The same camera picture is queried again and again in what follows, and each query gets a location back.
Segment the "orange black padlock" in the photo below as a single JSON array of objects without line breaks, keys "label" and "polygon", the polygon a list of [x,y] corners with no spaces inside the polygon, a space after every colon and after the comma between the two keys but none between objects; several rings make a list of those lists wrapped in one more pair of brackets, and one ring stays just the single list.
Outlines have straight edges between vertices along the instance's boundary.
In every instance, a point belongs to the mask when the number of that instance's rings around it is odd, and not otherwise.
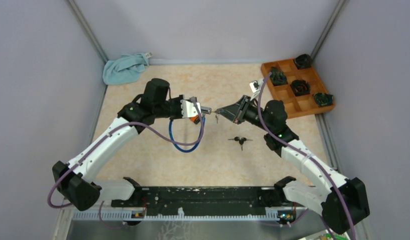
[{"label": "orange black padlock", "polygon": [[191,117],[190,120],[191,120],[191,122],[193,122],[195,125],[197,125],[197,124],[200,123],[200,117],[199,117],[198,115],[197,115],[197,116],[194,116],[194,117]]}]

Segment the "blue cable lock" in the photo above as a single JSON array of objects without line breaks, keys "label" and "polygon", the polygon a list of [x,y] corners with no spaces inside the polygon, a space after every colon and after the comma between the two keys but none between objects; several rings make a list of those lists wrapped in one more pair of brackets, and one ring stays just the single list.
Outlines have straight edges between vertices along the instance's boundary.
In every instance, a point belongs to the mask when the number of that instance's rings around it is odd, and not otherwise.
[{"label": "blue cable lock", "polygon": [[[191,143],[200,139],[200,132],[204,127],[199,124],[194,124],[190,119],[183,120],[181,123],[175,123],[174,120],[170,120],[168,124],[169,138],[173,142]],[[200,141],[191,145],[181,145],[179,143],[172,143],[174,148],[184,154],[195,151]]]}]

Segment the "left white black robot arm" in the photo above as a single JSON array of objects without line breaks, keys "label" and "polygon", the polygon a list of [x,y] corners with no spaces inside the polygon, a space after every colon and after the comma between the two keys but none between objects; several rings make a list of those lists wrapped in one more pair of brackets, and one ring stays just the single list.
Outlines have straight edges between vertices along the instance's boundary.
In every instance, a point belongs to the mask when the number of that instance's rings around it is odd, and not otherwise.
[{"label": "left white black robot arm", "polygon": [[186,118],[189,100],[183,95],[170,97],[170,84],[153,78],[144,92],[137,95],[117,113],[110,126],[84,151],[68,162],[58,161],[52,167],[55,184],[51,192],[58,191],[68,203],[85,211],[100,201],[123,200],[131,207],[143,199],[141,191],[129,180],[111,180],[96,183],[95,179],[107,162],[130,140],[150,128],[155,119]]}]

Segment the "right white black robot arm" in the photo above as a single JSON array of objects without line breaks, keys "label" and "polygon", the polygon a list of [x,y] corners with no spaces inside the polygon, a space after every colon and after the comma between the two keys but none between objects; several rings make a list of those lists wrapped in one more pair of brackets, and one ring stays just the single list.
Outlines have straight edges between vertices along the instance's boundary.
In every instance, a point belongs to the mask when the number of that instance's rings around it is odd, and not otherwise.
[{"label": "right white black robot arm", "polygon": [[286,124],[282,101],[270,100],[265,108],[244,95],[238,102],[218,108],[216,113],[235,124],[251,123],[270,130],[264,140],[271,151],[293,164],[313,186],[287,176],[277,182],[274,199],[280,206],[299,203],[319,214],[337,234],[342,234],[370,215],[365,184],[348,179],[316,157]]}]

